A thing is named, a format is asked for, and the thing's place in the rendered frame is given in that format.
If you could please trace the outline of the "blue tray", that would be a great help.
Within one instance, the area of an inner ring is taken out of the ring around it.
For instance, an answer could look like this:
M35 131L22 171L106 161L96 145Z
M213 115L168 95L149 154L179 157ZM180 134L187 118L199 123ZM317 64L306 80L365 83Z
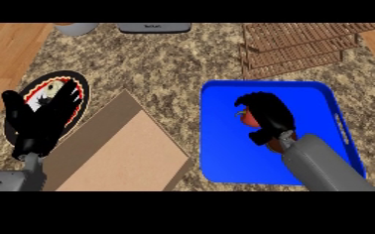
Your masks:
M365 167L344 123L331 88L319 81L211 80L201 89L199 166L211 182L298 185L282 163L282 155L255 145L255 129L241 122L235 105L252 92L277 96L295 121L295 133L316 135L347 164Z

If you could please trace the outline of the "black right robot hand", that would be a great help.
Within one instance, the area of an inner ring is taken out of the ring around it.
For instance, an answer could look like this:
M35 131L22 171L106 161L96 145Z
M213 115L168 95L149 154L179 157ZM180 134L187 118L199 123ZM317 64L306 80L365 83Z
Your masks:
M295 131L291 112L273 93L252 92L238 97L235 106L245 105L261 129L249 133L254 143L261 146L277 139L286 131Z

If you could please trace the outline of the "brown wooden cutting board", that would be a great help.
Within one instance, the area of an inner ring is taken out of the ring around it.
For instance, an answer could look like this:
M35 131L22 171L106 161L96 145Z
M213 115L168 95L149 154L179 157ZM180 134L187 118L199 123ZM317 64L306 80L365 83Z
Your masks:
M190 167L165 130L121 92L47 156L44 189L167 191Z

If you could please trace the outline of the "red bell pepper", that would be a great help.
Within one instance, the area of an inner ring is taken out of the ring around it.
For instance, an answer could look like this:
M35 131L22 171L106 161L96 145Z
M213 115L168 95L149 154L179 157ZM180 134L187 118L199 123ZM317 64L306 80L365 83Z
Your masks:
M255 120L255 117L254 117L254 115L252 115L248 108L245 108L242 111L239 111L236 113L236 116L241 117L241 122L246 126L254 127L254 128L260 128L258 121Z

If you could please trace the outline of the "grey flat appliance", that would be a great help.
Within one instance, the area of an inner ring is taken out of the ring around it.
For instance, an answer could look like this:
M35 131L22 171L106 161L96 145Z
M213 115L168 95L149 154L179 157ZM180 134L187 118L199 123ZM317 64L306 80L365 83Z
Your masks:
M118 23L117 27L127 34L176 34L190 31L190 23Z

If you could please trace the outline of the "pale grey round pot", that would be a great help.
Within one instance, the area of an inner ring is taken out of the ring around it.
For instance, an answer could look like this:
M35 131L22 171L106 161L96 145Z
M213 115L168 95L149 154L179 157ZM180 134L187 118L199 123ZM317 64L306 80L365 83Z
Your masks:
M97 27L97 23L56 24L55 27L65 35L81 36Z

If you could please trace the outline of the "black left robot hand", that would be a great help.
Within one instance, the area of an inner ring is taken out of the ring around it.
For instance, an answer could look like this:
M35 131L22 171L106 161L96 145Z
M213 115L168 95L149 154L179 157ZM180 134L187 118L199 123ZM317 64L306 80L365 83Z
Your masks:
M16 160L24 161L29 153L43 158L53 151L66 123L83 102L77 85L69 80L52 101L37 111L32 111L16 91L6 90L1 93L6 121L18 132L12 153Z

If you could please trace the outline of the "black oval patterned plate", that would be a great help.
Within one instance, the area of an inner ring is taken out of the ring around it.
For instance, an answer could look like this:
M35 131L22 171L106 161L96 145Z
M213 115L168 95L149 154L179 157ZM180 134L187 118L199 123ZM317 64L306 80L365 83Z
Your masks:
M81 105L77 107L74 115L66 123L62 136L66 136L75 128L90 103L90 85L86 77L75 71L59 70L38 77L19 91L25 103L37 111L53 99L63 84L72 80L77 83L77 92L80 93Z

